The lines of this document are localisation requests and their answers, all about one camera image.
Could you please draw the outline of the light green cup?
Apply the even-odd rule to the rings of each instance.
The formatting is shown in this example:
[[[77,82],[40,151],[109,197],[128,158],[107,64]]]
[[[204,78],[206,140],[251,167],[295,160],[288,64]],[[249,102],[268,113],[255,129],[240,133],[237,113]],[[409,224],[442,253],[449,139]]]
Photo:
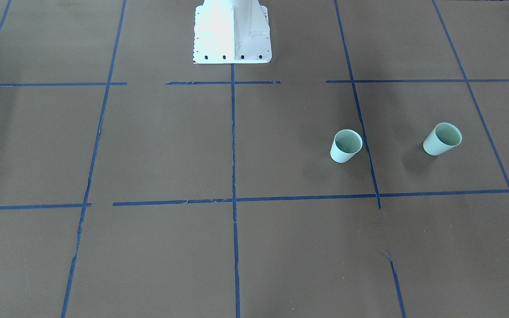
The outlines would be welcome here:
[[[429,155],[438,156],[461,144],[462,139],[462,134],[455,125],[442,122],[433,128],[422,147]]]
[[[362,137],[352,129],[338,131],[333,139],[330,157],[336,163],[349,161],[363,146]]]

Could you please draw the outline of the white pillar base mount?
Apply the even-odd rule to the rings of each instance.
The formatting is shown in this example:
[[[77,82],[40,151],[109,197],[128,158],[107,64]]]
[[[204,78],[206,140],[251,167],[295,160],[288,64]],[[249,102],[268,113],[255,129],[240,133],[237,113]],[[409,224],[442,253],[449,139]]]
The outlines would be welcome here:
[[[193,63],[269,63],[269,13],[258,0],[205,0],[194,12]]]

